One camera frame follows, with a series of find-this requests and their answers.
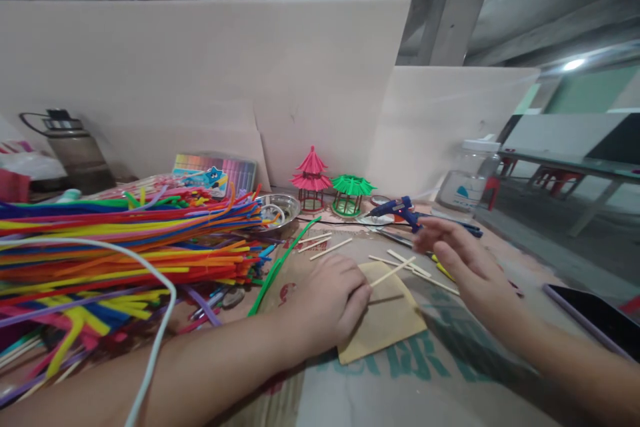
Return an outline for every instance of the water bottle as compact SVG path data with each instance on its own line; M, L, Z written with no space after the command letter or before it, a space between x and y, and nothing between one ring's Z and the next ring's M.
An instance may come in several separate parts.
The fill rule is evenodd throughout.
M473 219L487 179L500 164L499 148L499 143L486 140L462 143L455 168L449 171L435 198L431 208L433 215L458 222Z
M25 119L26 115L45 117L43 123L47 129L33 127ZM47 115L26 112L20 113L19 117L27 127L47 138L53 153L67 171L69 183L83 195L115 187L115 179L95 139L84 129L81 121L71 118L69 112L51 109L47 110Z

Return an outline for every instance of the phone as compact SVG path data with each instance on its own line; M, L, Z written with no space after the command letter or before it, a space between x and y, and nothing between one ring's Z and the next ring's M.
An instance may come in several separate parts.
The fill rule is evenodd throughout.
M542 290L607 349L640 363L640 325L600 297L544 284Z

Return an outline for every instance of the black cable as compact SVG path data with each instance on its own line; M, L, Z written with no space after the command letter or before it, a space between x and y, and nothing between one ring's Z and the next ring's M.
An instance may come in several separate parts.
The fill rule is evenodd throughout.
M303 222L310 222L313 219L303 219L302 217L297 217L298 220L302 220ZM318 220L316 224L325 224L325 225L359 225L363 227L385 227L388 225L408 225L405 222L390 222L389 224L361 224L360 222L326 222L324 220Z

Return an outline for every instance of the stainless steel bowl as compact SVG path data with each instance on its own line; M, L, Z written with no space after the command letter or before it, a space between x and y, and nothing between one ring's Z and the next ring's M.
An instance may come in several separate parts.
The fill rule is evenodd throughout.
M262 232L269 232L270 234L281 232L300 214L300 201L286 193L268 193L266 195L260 195L258 198L262 201L263 205L273 203L280 207L285 213L285 221L282 224L274 228L265 228Z

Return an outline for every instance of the blue glue gun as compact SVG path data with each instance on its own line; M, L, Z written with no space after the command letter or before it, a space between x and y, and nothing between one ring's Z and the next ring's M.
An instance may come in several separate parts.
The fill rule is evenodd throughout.
M366 217L382 217L387 214L398 215L401 216L407 223L411 226L411 233L415 234L418 230L422 228L422 226L418 225L418 219L415 214L409 210L413 207L411 203L411 199L408 195L405 195L398 200L391 200L387 203L383 203L382 205L378 205L376 208L371 210Z
M421 225L418 225L418 219L420 217L432 217L427 215L426 213L413 213L410 208L413 207L411 203L411 199L408 195L405 195L398 200L391 200L387 203L383 203L382 205L377 206L373 210L371 210L364 218L366 217L381 217L387 214L398 215L401 216L407 223L411 226L411 233L415 234L418 230L422 228ZM483 235L482 230L480 228L473 226L471 224L466 224L464 222L456 222L457 224L462 225L467 231L476 238L481 238Z

